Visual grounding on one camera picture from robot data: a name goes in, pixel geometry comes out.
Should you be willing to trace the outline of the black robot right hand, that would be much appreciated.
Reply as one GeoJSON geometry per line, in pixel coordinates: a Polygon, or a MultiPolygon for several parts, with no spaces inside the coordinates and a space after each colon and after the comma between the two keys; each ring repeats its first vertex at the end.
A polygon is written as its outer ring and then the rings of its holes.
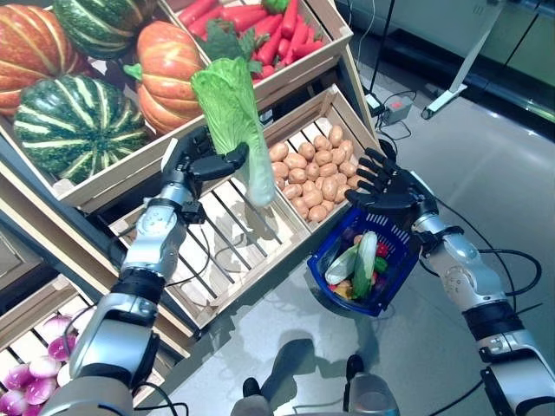
{"type": "Polygon", "coordinates": [[[356,169],[361,177],[357,189],[344,193],[353,206],[389,216],[402,228],[410,228],[424,215],[439,214],[434,195],[413,173],[373,148],[364,153],[356,169]]]}

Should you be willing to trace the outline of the black white robot left hand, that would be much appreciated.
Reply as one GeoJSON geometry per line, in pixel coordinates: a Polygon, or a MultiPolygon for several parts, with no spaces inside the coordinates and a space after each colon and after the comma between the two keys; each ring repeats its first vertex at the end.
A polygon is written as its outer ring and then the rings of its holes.
{"type": "Polygon", "coordinates": [[[172,138],[164,154],[162,183],[183,185],[190,192],[200,193],[208,181],[234,174],[247,161],[249,147],[239,143],[227,153],[216,153],[207,127],[196,129],[179,138],[172,138]]]}

